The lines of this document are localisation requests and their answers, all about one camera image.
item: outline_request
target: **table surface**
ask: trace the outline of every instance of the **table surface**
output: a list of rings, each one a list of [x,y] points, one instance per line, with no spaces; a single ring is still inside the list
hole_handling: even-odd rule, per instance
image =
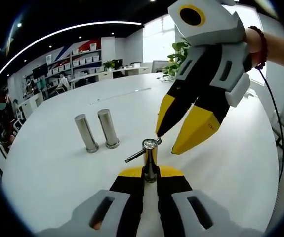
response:
[[[143,164],[124,160],[155,138],[157,113],[171,82],[161,73],[98,82],[44,101],[17,135],[2,185],[18,215],[39,232],[67,222],[73,210],[100,189],[109,189],[122,170]],[[107,149],[97,112],[110,109],[120,145]],[[86,114],[100,148],[89,154],[74,117]],[[243,228],[265,231],[278,189],[278,158],[268,117],[256,97],[230,108],[219,131],[182,155],[171,148],[178,123],[162,139],[158,165],[184,172],[191,187],[225,207]],[[144,212],[137,236],[163,236],[157,212],[156,184],[146,184]]]
[[[149,67],[121,68],[121,69],[116,69],[116,70],[112,70],[112,71],[109,71],[109,72],[114,73],[114,72],[121,72],[121,71],[127,71],[127,70],[138,70],[138,69],[143,69],[143,68],[149,68]],[[76,81],[79,81],[80,79],[93,77],[93,76],[103,74],[103,73],[108,73],[108,72],[104,71],[104,72],[99,72],[99,73],[87,74],[87,75],[84,75],[84,76],[81,76],[81,77],[74,78],[74,79],[70,80],[69,82],[74,83]]]

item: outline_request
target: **white storage box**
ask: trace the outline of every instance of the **white storage box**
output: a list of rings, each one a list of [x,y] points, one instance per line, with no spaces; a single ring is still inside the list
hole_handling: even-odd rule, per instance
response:
[[[73,61],[73,66],[76,67],[79,65],[79,60]]]
[[[73,55],[77,55],[79,53],[79,50],[76,48],[73,50]]]
[[[57,79],[53,80],[52,82],[53,82],[53,86],[57,86],[58,85],[58,80]]]
[[[104,71],[104,67],[97,67],[96,68],[97,73],[100,73],[100,72],[103,72],[103,71]]]
[[[64,65],[58,66],[58,71],[60,72],[64,71]]]
[[[89,68],[89,74],[95,73],[95,68]]]
[[[85,65],[86,64],[86,59],[83,58],[83,59],[79,60],[79,62],[80,62],[80,65]]]
[[[51,64],[52,63],[52,55],[51,54],[46,56],[46,63],[47,64]]]
[[[91,43],[90,44],[90,51],[95,51],[97,50],[97,43]]]
[[[87,57],[86,58],[86,63],[92,63],[92,57]]]
[[[99,55],[98,55],[98,56],[93,56],[93,61],[94,61],[94,62],[99,61]]]
[[[53,68],[53,74],[58,73],[58,68]]]
[[[65,63],[64,66],[65,66],[66,70],[71,68],[71,64],[70,63]]]

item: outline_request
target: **ceiling light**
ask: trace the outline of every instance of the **ceiling light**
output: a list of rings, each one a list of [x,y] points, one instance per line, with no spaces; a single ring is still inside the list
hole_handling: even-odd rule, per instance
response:
[[[38,42],[48,38],[48,37],[51,37],[55,34],[58,34],[58,33],[61,33],[61,32],[64,32],[64,31],[68,31],[68,30],[71,30],[71,29],[74,29],[74,28],[78,28],[78,27],[83,27],[83,26],[92,26],[92,25],[102,25],[102,24],[128,24],[128,25],[142,25],[142,23],[138,23],[138,22],[129,22],[129,21],[101,21],[101,22],[91,22],[91,23],[85,23],[85,24],[81,24],[81,25],[76,25],[76,26],[71,26],[71,27],[67,27],[67,28],[64,28],[64,29],[61,29],[59,31],[55,31],[47,36],[44,36],[40,39],[38,39],[37,41],[33,42],[32,44],[28,45],[27,47],[25,47],[24,49],[22,49],[20,52],[18,52],[13,58],[11,58],[9,60],[9,62],[6,63],[6,65],[4,65],[4,67],[0,70],[0,74],[6,69],[6,67],[9,66],[9,64],[14,60],[16,59],[21,53],[23,53],[25,50],[27,50],[28,48],[31,48],[33,45],[37,44]]]

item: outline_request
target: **stainless steel cylinder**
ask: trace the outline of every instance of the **stainless steel cylinder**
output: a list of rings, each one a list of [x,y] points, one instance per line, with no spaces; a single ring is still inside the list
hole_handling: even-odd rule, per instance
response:
[[[89,153],[94,153],[99,149],[98,143],[95,142],[86,115],[78,115],[75,117],[75,123],[77,125],[78,131],[81,134],[82,140],[86,145],[86,150]]]
[[[157,141],[155,139],[145,139],[142,142],[144,153],[144,174],[147,182],[156,181],[157,172]]]
[[[118,140],[113,127],[110,110],[102,109],[98,111],[98,117],[102,126],[104,136],[106,138],[106,147],[109,149],[114,149],[118,147],[120,141]]]

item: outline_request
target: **potted plant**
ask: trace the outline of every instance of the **potted plant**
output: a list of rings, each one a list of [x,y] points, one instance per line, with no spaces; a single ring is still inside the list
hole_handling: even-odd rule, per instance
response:
[[[104,70],[110,72],[110,71],[112,71],[112,68],[114,68],[115,64],[112,61],[107,61],[107,62],[103,63],[103,66],[104,66]]]
[[[186,60],[188,56],[188,49],[191,44],[187,41],[186,38],[182,37],[184,42],[173,43],[172,47],[176,53],[168,55],[169,66],[164,68],[164,77],[175,77],[181,66],[181,64]]]

